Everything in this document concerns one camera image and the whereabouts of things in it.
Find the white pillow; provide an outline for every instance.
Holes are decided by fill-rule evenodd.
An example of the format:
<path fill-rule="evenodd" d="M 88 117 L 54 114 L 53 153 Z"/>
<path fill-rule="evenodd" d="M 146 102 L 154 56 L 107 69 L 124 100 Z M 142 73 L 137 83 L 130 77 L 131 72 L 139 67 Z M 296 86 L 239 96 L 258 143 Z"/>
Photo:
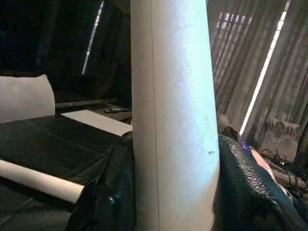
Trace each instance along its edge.
<path fill-rule="evenodd" d="M 54 95 L 46 75 L 0 76 L 0 123 L 54 114 Z"/>

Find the black fabric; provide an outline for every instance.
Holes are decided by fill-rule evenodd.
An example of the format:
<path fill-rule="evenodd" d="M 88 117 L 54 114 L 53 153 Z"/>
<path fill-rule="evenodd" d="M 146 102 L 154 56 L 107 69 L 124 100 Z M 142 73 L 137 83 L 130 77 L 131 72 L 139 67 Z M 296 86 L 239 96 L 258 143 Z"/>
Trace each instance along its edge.
<path fill-rule="evenodd" d="M 119 136 L 63 116 L 0 124 L 0 159 L 87 184 Z M 72 205 L 0 178 L 1 231 L 63 231 Z"/>
<path fill-rule="evenodd" d="M 233 139 L 220 135 L 221 230 L 306 231 L 292 201 Z"/>
<path fill-rule="evenodd" d="M 26 71 L 13 71 L 13 70 L 1 70 L 0 69 L 0 76 L 8 76 L 8 77 L 38 77 L 43 74 L 44 73 L 40 71 L 26 72 Z"/>
<path fill-rule="evenodd" d="M 102 173 L 83 190 L 65 231 L 132 231 L 135 225 L 132 132 L 112 148 Z"/>
<path fill-rule="evenodd" d="M 308 224 L 308 199 L 304 198 L 301 191 L 296 188 L 289 187 L 287 190 L 292 195 L 293 205 L 298 214 Z"/>
<path fill-rule="evenodd" d="M 119 65 L 115 71 L 114 81 L 104 98 L 116 98 L 116 105 L 131 109 L 131 70 Z"/>

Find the dark curtain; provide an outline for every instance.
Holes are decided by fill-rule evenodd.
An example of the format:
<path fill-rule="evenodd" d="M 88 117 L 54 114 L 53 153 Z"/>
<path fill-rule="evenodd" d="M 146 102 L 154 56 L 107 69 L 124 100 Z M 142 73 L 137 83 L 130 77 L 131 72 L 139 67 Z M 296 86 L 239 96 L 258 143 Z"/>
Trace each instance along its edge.
<path fill-rule="evenodd" d="M 299 124 L 304 152 L 308 141 L 308 3 L 291 1 L 244 137 L 260 144 L 269 117 Z"/>
<path fill-rule="evenodd" d="M 218 114 L 239 130 L 286 0 L 209 0 Z"/>
<path fill-rule="evenodd" d="M 31 72 L 48 1 L 0 1 L 0 69 Z"/>
<path fill-rule="evenodd" d="M 130 15 L 108 1 L 101 16 L 89 56 L 87 73 L 102 80 L 98 89 L 99 97 L 106 95 L 116 83 L 119 65 L 128 62 L 130 54 Z"/>

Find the paper tube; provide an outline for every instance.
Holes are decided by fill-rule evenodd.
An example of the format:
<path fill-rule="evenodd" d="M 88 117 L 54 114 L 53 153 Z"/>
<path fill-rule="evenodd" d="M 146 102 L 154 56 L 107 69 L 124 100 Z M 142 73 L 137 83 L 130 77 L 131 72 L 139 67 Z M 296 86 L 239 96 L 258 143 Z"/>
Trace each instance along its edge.
<path fill-rule="evenodd" d="M 131 1 L 137 230 L 209 231 L 219 172 L 205 0 Z"/>
<path fill-rule="evenodd" d="M 84 186 L 0 160 L 0 176 L 62 200 L 75 203 Z"/>

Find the tangled wires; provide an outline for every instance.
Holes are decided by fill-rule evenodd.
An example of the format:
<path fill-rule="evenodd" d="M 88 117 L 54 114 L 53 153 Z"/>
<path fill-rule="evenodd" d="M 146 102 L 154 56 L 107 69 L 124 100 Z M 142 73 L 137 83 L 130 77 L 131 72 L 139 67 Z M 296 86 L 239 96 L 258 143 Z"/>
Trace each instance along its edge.
<path fill-rule="evenodd" d="M 288 175 L 289 181 L 290 181 L 289 189 L 291 189 L 291 190 L 293 189 L 293 190 L 297 191 L 297 194 L 306 193 L 306 192 L 303 192 L 302 190 L 299 189 L 298 179 L 297 179 L 297 178 L 301 178 L 301 180 L 306 184 L 305 190 L 307 190 L 307 188 L 308 188 L 308 171 L 306 169 L 300 168 L 295 163 L 288 161 L 285 155 L 279 155 L 277 149 L 276 149 L 275 153 L 273 153 L 269 149 L 264 149 L 264 150 L 262 150 L 261 155 L 264 158 L 270 160 L 272 163 L 279 166 L 280 168 L 282 168 L 285 171 L 285 173 Z M 292 173 L 294 175 L 295 184 L 292 183 L 290 173 Z"/>

